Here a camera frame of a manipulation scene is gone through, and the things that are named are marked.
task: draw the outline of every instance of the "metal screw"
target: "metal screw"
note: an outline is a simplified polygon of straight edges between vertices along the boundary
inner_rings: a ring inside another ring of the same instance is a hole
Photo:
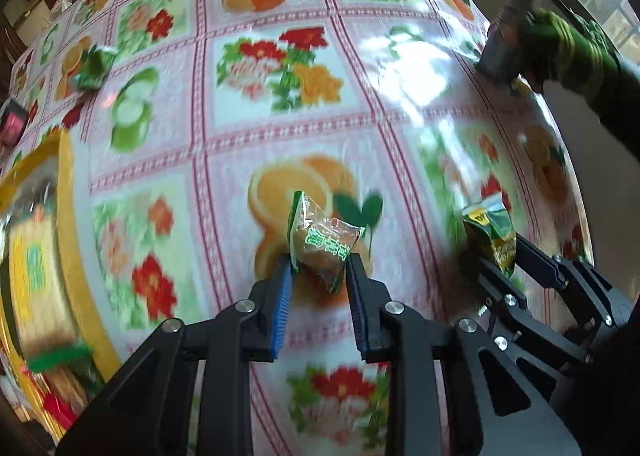
[[[162,331],[167,333],[176,333],[181,327],[182,324],[178,319],[167,319],[162,323]]]
[[[385,310],[393,315],[400,315],[404,311],[404,304],[399,301],[389,301],[385,304]]]
[[[250,299],[242,299],[242,301],[236,302],[236,309],[240,313],[251,313],[255,310],[255,302]]]
[[[464,318],[460,319],[458,327],[465,333],[473,333],[478,329],[478,323],[473,319]]]
[[[505,339],[504,337],[496,337],[494,339],[495,345],[498,346],[498,349],[500,351],[504,351],[505,349],[507,349],[507,346],[509,345],[509,343],[507,342],[507,339]]]

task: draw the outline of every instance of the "candy wrapper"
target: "candy wrapper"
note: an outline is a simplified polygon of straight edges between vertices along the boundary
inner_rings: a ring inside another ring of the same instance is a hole
[[[497,192],[462,211],[468,246],[511,277],[516,261],[516,231]]]
[[[82,67],[71,77],[75,86],[82,91],[100,89],[116,60],[118,51],[107,46],[97,46],[82,52]]]
[[[291,262],[296,271],[298,262],[308,266],[329,292],[338,291],[347,256],[363,232],[363,227],[327,217],[304,192],[295,192],[287,229]]]

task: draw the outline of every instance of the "food package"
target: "food package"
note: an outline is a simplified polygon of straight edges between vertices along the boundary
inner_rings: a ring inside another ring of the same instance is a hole
[[[0,341],[54,440],[120,367],[84,274],[66,130],[0,182]]]
[[[462,211],[468,247],[511,277],[516,262],[516,231],[497,192]]]
[[[72,83],[81,91],[100,89],[117,55],[116,49],[95,44],[90,50],[83,50],[80,59],[82,67],[71,77]]]
[[[21,184],[5,215],[11,301],[32,372],[87,356],[66,296],[56,239],[56,175],[50,158]]]
[[[294,193],[287,229],[291,262],[295,270],[298,262],[308,266],[329,292],[338,291],[347,256],[363,233],[363,227],[326,216],[306,193]]]

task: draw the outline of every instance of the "table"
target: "table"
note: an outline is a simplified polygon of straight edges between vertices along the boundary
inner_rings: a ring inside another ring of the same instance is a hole
[[[121,361],[165,317],[213,317],[267,277],[298,189],[367,227],[356,251],[394,299],[451,321],[479,305],[456,268],[469,203],[501,191],[545,252],[591,257],[544,100],[474,68],[487,27],[472,0],[79,0],[14,68],[30,123],[8,164],[58,127],[88,147],[85,268]],[[68,78],[94,44],[119,56],[81,95]],[[251,380],[257,454],[381,451],[388,375],[360,361],[344,289],[301,272],[280,359]]]

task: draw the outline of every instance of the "wrapped candy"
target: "wrapped candy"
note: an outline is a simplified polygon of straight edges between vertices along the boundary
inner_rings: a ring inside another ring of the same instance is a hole
[[[104,83],[104,78],[111,71],[117,55],[117,50],[95,44],[89,51],[84,50],[81,59],[82,67],[72,77],[76,87],[82,91],[100,89]]]
[[[307,194],[295,192],[287,229],[291,262],[295,270],[298,262],[308,266],[329,292],[338,291],[347,256],[363,232],[363,227],[326,216]]]
[[[488,259],[511,277],[516,262],[516,231],[497,192],[462,211],[469,249]]]

